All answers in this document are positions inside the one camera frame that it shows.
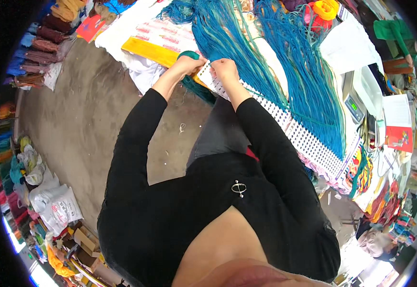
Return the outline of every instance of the teal yarn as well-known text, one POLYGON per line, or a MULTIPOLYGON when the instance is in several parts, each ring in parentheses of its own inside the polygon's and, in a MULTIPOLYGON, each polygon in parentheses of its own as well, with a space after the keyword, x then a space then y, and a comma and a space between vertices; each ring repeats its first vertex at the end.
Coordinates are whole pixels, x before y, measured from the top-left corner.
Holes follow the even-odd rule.
POLYGON ((319 50, 326 31, 311 31, 316 17, 312 8, 306 4, 285 13, 277 0, 260 0, 254 14, 258 30, 263 32, 285 71, 293 118, 343 160, 344 112, 333 85, 332 70, 319 50), (304 22, 306 7, 311 11, 310 25, 304 22))
MULTIPOLYGON (((191 59, 194 60, 199 60, 199 54, 197 54, 194 51, 184 51, 181 54, 178 55, 177 60, 183 56, 186 55, 188 57, 190 57, 191 59)), ((202 86, 199 83, 196 83, 192 77, 190 76, 185 76, 182 80, 181 83, 183 84, 183 86, 192 91, 195 95, 197 95, 198 97, 200 97, 201 99, 203 99, 207 104, 213 106, 215 104, 215 96, 210 92, 209 89, 207 89, 206 87, 202 86)))
POLYGON ((234 60, 241 79, 267 100, 285 108, 287 101, 282 89, 252 41, 247 24, 243 22, 240 26, 235 10, 242 10, 239 0, 174 0, 158 18, 169 17, 176 24, 192 23, 194 39, 207 59, 234 60))
POLYGON ((355 196, 355 192, 357 191, 357 188, 358 188, 357 186, 358 177, 361 175, 361 173, 363 172, 367 164, 368 164, 368 160, 366 159, 366 151, 365 151, 365 148, 363 148, 362 146, 360 164, 358 165, 357 174, 354 176, 354 180, 352 181, 352 189, 350 190, 350 193, 349 193, 350 199, 354 198, 355 196))

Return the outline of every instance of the purple yarn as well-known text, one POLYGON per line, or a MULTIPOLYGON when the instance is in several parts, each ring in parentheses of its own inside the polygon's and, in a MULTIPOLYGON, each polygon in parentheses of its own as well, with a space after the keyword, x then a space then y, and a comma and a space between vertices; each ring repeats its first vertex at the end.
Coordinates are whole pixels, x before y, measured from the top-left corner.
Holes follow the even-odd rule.
POLYGON ((3 84, 10 84, 14 82, 14 78, 13 77, 7 77, 5 78, 5 81, 3 82, 3 84))

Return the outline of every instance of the maroon yarn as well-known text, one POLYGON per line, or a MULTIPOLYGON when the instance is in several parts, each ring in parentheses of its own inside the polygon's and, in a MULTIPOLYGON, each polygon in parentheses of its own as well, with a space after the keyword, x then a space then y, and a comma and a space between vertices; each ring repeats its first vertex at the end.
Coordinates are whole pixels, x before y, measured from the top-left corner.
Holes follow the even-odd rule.
POLYGON ((36 29, 36 35, 56 44, 60 44, 60 42, 68 38, 68 36, 65 36, 63 33, 49 29, 45 26, 39 26, 38 29, 36 29))
POLYGON ((39 51, 28 51, 25 53, 25 58, 40 64, 50 64, 57 62, 57 57, 54 54, 39 51))
POLYGON ((55 17, 52 14, 47 14, 43 19, 43 25, 47 28, 67 34, 71 30, 69 23, 55 17))
POLYGON ((41 37, 33 38, 32 47, 44 52, 57 52, 59 50, 59 46, 57 44, 44 40, 41 37))
POLYGON ((46 73, 49 72, 49 66, 38 66, 38 65, 21 65, 20 69, 25 70, 26 72, 33 72, 33 73, 46 73))

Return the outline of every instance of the brown yarn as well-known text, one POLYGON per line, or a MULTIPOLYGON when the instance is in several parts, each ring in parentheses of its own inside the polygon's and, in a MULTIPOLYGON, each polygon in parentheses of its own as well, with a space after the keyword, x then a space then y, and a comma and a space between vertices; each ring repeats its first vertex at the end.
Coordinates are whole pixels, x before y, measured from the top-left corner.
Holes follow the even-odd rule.
POLYGON ((116 19, 116 14, 111 13, 108 7, 95 3, 94 9, 96 14, 100 15, 100 20, 105 21, 106 25, 113 23, 116 19))
POLYGON ((60 42, 68 38, 68 36, 65 36, 61 32, 49 29, 45 26, 39 26, 38 29, 36 29, 36 35, 56 44, 60 44, 60 42))
POLYGON ((47 28, 67 34, 71 30, 69 23, 64 22, 60 18, 55 17, 52 14, 47 14, 43 19, 43 26, 47 28))
MULTIPOLYGON (((98 3, 98 4, 104 4, 104 3, 108 3, 110 0, 94 0, 94 3, 98 3)), ((133 3, 135 3, 135 1, 137 0, 118 0, 119 4, 122 4, 124 6, 127 5, 131 5, 133 3)))
POLYGON ((44 40, 40 37, 33 38, 32 47, 44 52, 57 52, 59 50, 59 46, 57 44, 44 40))
POLYGON ((14 78, 14 82, 18 87, 23 86, 39 86, 41 87, 44 83, 43 74, 28 74, 27 76, 17 76, 14 78))
POLYGON ((39 51, 28 51, 25 53, 25 58, 40 64, 50 64, 57 61, 57 57, 54 54, 39 51))

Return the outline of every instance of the white plastic bag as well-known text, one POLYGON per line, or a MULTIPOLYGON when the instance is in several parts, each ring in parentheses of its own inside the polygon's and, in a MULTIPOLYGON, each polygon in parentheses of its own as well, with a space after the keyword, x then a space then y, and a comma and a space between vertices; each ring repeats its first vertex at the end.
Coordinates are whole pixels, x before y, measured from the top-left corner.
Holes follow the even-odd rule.
POLYGON ((41 192, 35 200, 46 201, 46 208, 39 215, 49 230, 54 231, 55 237, 60 235, 68 223, 83 218, 73 190, 65 184, 41 192))
POLYGON ((42 163, 43 160, 40 159, 41 156, 38 156, 38 164, 28 175, 25 176, 25 180, 28 182, 28 184, 31 184, 32 186, 38 186, 43 181, 43 175, 46 167, 42 163))
POLYGON ((55 177, 52 176, 49 169, 46 169, 43 176, 43 181, 39 187, 36 187, 30 192, 29 198, 30 202, 32 203, 32 206, 34 210, 38 213, 44 211, 46 209, 46 201, 40 201, 41 197, 38 197, 41 192, 45 190, 52 190, 53 188, 59 187, 60 182, 57 175, 55 177))
POLYGON ((23 162, 27 174, 38 164, 40 157, 31 145, 26 145, 23 152, 17 155, 19 162, 23 162))

